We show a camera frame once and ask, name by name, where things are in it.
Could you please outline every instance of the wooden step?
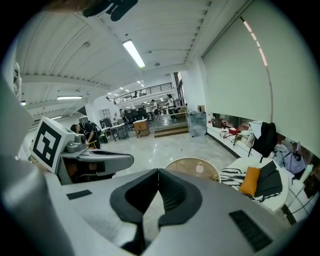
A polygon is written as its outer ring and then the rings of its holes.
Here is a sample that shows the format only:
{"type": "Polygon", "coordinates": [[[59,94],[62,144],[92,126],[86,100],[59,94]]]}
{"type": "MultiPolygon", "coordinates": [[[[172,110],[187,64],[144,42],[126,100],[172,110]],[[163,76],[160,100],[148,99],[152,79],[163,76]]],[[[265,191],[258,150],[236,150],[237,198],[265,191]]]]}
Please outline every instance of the wooden step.
{"type": "Polygon", "coordinates": [[[164,127],[164,128],[158,128],[154,131],[155,134],[157,133],[163,133],[163,132],[167,132],[167,131],[174,131],[174,130],[179,130],[179,129],[183,129],[183,128],[188,128],[188,124],[183,123],[183,124],[178,124],[178,125],[169,125],[168,127],[164,127]]]}
{"type": "Polygon", "coordinates": [[[167,130],[163,132],[157,132],[154,134],[155,138],[160,138],[160,137],[166,137],[166,136],[171,136],[171,135],[177,135],[177,134],[187,134],[188,128],[180,128],[180,129],[174,129],[174,130],[167,130]]]}

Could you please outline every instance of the railing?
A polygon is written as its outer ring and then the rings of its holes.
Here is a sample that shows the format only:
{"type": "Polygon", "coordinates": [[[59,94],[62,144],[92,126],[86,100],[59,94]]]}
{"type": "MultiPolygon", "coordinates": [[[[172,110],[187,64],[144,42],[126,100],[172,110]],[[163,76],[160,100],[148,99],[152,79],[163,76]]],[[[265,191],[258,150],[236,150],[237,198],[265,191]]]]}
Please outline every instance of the railing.
{"type": "Polygon", "coordinates": [[[109,100],[114,104],[118,104],[121,102],[125,102],[128,100],[139,98],[141,96],[155,94],[155,93],[159,93],[159,92],[170,91],[170,90],[172,90],[172,83],[168,82],[168,83],[159,84],[156,86],[151,86],[148,88],[142,88],[140,90],[129,92],[127,94],[124,94],[124,95],[116,97],[116,98],[112,98],[112,99],[109,98],[109,100]]]}

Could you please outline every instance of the wooden cabinet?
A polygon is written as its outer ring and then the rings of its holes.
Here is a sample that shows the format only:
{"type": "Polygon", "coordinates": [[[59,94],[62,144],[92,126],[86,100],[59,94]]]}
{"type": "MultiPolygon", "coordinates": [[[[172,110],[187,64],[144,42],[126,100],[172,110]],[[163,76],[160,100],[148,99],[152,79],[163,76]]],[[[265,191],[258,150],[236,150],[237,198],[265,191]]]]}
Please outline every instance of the wooden cabinet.
{"type": "Polygon", "coordinates": [[[137,138],[150,135],[147,119],[135,121],[133,123],[133,127],[134,127],[137,138]]]}

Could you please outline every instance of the orange cushion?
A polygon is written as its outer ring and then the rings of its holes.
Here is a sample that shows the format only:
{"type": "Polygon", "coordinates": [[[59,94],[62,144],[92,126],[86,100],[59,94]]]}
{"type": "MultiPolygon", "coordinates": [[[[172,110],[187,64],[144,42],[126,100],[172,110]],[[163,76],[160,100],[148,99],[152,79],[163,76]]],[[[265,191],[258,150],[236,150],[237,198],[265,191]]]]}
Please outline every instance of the orange cushion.
{"type": "Polygon", "coordinates": [[[261,168],[248,167],[243,183],[239,191],[254,196],[257,190],[257,182],[261,168]]]}

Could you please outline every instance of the cable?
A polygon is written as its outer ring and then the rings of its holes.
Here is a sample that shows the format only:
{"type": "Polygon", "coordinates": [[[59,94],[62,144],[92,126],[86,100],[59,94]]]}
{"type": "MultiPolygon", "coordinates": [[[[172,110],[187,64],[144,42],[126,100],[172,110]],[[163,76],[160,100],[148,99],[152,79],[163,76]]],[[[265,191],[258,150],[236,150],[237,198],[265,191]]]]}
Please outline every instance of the cable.
{"type": "Polygon", "coordinates": [[[299,210],[296,210],[296,211],[294,211],[294,212],[291,212],[291,213],[288,213],[288,214],[295,214],[296,212],[299,212],[301,209],[303,209],[310,201],[311,201],[311,199],[314,197],[315,195],[313,195],[311,198],[310,198],[310,200],[304,205],[304,206],[302,206],[299,210]]]}

